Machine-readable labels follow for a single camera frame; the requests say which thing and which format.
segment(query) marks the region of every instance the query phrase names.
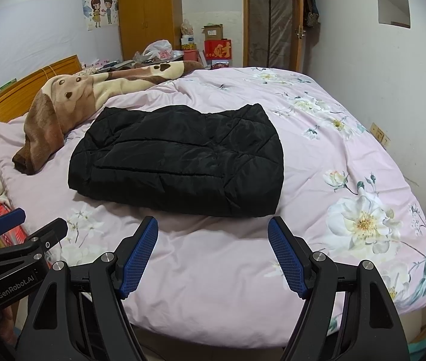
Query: bed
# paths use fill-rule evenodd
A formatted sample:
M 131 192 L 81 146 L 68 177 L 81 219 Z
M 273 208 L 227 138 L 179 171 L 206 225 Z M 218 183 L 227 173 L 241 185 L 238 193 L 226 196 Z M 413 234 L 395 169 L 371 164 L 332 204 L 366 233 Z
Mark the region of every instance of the bed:
M 276 215 L 314 251 L 349 264 L 372 260 L 399 313 L 424 307 L 426 220 L 418 201 L 380 144 L 311 78 L 262 68 L 195 71 L 105 106 L 149 111 L 186 104 L 208 113 L 253 103 L 262 105 L 283 146 Z M 12 206 L 26 212 L 25 231 L 66 219 L 68 235 L 50 260 L 77 265 L 114 250 L 153 215 L 158 242 L 124 302 L 133 324 L 214 346 L 286 345 L 303 301 L 289 290 L 269 245 L 270 217 L 171 214 L 94 201 L 68 188 L 71 154 L 98 114 L 71 131 L 33 176 L 20 174 L 11 160 L 24 144 L 25 117 L 0 122 L 0 175 Z M 339 294 L 330 333 L 339 328 L 342 305 Z

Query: black clamp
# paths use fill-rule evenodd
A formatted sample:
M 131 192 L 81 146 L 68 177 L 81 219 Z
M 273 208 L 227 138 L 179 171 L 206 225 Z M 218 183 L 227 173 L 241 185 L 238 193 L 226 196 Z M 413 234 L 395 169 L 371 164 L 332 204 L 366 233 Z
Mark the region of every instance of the black clamp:
M 147 361 L 121 300 L 136 290 L 157 238 L 158 222 L 146 217 L 115 252 L 91 264 L 55 262 L 28 314 L 16 360 L 41 354 L 45 361 Z M 92 310 L 80 292 L 91 292 Z
M 290 289 L 305 300 L 281 361 L 408 361 L 408 345 L 375 265 L 335 263 L 293 236 L 281 217 L 268 224 L 268 238 Z M 336 292 L 345 292 L 340 331 L 332 354 L 323 351 Z
M 25 212 L 15 209 L 0 217 L 0 235 L 22 224 Z M 30 294 L 49 271 L 45 252 L 66 236 L 66 222 L 57 218 L 20 245 L 0 248 L 0 310 Z

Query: red box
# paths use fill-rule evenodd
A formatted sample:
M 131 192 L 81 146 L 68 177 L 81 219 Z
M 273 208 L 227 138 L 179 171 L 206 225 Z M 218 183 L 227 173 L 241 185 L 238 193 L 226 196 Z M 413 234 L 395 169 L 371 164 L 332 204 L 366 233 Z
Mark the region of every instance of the red box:
M 205 41 L 205 58 L 207 60 L 230 60 L 231 40 Z

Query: cartoon couple sticker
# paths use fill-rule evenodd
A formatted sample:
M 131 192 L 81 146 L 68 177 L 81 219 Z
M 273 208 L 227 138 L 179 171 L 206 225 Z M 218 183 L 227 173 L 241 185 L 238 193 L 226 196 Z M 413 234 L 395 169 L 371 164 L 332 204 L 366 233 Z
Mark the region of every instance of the cartoon couple sticker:
M 108 24 L 111 24 L 111 6 L 113 5 L 113 0 L 104 0 L 106 6 L 106 15 L 108 16 Z M 91 8 L 93 8 L 93 21 L 95 22 L 95 27 L 101 28 L 101 16 L 104 16 L 104 13 L 101 13 L 99 10 L 101 8 L 101 0 L 91 0 Z

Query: shelf clutter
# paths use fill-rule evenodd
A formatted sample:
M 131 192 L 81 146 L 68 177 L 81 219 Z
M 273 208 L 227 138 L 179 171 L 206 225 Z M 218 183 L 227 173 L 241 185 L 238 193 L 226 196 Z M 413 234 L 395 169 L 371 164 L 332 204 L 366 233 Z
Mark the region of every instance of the shelf clutter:
M 181 48 L 185 60 L 199 61 L 207 69 L 228 68 L 231 65 L 231 40 L 223 38 L 223 25 L 209 23 L 203 27 L 204 52 L 198 50 L 193 27 L 188 20 L 181 26 Z

